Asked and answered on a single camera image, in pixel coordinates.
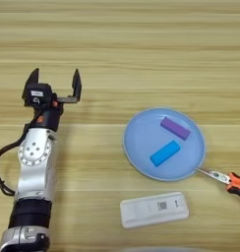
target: robotic arm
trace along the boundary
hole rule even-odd
[[[0,252],[45,252],[49,248],[49,222],[54,198],[57,130],[64,103],[77,103],[82,92],[79,71],[73,78],[73,95],[58,97],[48,84],[38,82],[35,69],[26,82],[22,98],[34,109],[22,137],[0,150],[0,157],[19,147],[21,164],[18,189],[13,191],[0,177],[0,189],[14,196],[8,229],[3,233]]]

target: scissors blade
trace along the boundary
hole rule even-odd
[[[208,170],[206,168],[196,168],[196,170],[202,172],[203,174],[205,174],[209,177],[212,177],[212,178],[218,180],[221,183],[229,185],[231,182],[230,177],[228,175],[221,173],[221,172],[218,172],[215,170]]]

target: blue eraser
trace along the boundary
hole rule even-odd
[[[167,159],[175,155],[180,150],[180,146],[175,142],[171,141],[168,145],[161,148],[155,154],[150,157],[153,164],[158,167]]]

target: table surface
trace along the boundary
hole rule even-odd
[[[69,95],[76,68],[82,102],[65,106],[50,251],[176,246],[240,251],[240,198],[202,174],[148,179],[123,153],[137,112],[169,106],[203,129],[205,166],[240,174],[240,0],[0,0],[0,148],[19,138],[29,73]],[[16,150],[0,161],[14,187]],[[187,220],[124,229],[124,199],[181,191]],[[0,237],[13,199],[0,193]]]

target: wire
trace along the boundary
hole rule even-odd
[[[6,152],[12,150],[13,148],[15,147],[18,147],[22,141],[25,139],[26,135],[27,135],[27,132],[29,130],[29,128],[35,123],[35,121],[37,120],[37,118],[42,114],[44,110],[40,110],[39,112],[37,112],[33,118],[33,120],[26,125],[25,129],[24,129],[24,132],[22,134],[22,136],[20,137],[20,139],[18,139],[16,142],[10,144],[10,145],[7,145],[5,147],[3,147],[1,150],[0,150],[0,157],[5,154]],[[5,185],[5,180],[3,180],[0,176],[0,190],[2,191],[2,193],[6,196],[15,196],[15,191],[12,190],[11,188],[9,188],[7,185]]]

